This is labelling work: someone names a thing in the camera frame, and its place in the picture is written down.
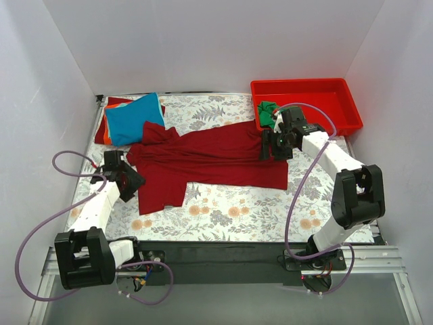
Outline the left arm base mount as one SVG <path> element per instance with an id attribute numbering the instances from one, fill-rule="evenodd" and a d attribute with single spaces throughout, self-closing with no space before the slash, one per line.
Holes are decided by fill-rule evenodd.
<path id="1" fill-rule="evenodd" d="M 150 269 L 153 269 L 153 272 L 163 272 L 164 267 L 159 264 L 155 264 L 154 262 L 157 261 L 164 263 L 165 257 L 165 252 L 161 250 L 139 251 L 140 261 L 152 261 L 152 263 L 147 265 L 139 265 L 137 268 L 141 272 L 147 272 L 150 271 Z"/>

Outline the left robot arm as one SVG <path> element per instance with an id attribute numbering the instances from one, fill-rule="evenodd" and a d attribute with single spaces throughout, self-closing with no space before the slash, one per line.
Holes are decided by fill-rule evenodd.
<path id="1" fill-rule="evenodd" d="M 128 202 L 145 184 L 120 150 L 104 152 L 102 166 L 90 181 L 90 195 L 67 232 L 55 237 L 54 246 L 62 286 L 66 290 L 113 283 L 116 270 L 138 262 L 138 239 L 108 240 L 105 230 L 118 200 Z"/>

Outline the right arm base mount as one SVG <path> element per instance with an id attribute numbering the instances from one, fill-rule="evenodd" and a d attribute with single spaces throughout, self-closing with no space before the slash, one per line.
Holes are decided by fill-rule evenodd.
<path id="1" fill-rule="evenodd" d="M 283 251 L 283 268 L 287 271 L 344 271 L 348 264 L 341 249 L 326 253 L 315 259 L 294 259 L 288 251 Z"/>

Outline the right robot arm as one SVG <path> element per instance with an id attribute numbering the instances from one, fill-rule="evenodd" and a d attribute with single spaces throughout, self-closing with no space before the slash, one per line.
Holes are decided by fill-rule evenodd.
<path id="1" fill-rule="evenodd" d="M 302 254 L 288 251 L 299 261 L 314 260 L 339 249 L 352 234 L 386 211 L 381 168 L 366 165 L 343 151 L 334 142 L 337 131 L 328 134 L 320 125 L 308 123 L 304 107 L 305 103 L 294 102 L 272 113 L 275 124 L 262 132 L 260 152 L 262 160 L 288 160 L 298 149 L 334 180 L 331 218 L 309 238 Z"/>

